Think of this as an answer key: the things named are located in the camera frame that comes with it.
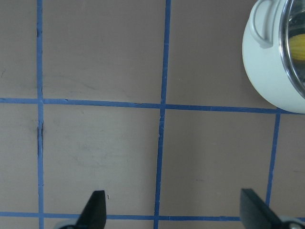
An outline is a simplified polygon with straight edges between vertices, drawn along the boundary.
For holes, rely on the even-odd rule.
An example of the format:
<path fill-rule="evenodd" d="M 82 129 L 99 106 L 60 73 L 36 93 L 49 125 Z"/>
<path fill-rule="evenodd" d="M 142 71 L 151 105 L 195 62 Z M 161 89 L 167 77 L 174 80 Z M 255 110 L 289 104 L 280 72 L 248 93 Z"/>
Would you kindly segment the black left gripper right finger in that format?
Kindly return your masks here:
<path fill-rule="evenodd" d="M 281 220 L 250 188 L 240 193 L 240 220 L 246 229 L 280 229 Z"/>

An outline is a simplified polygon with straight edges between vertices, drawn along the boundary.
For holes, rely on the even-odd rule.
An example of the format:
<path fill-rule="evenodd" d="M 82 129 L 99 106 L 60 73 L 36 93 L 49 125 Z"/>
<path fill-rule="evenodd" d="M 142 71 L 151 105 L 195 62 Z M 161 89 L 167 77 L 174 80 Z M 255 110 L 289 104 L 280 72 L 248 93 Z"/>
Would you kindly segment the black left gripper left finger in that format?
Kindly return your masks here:
<path fill-rule="evenodd" d="M 81 215 L 79 216 L 76 229 L 103 229 L 106 224 L 106 200 L 104 190 L 94 191 Z"/>

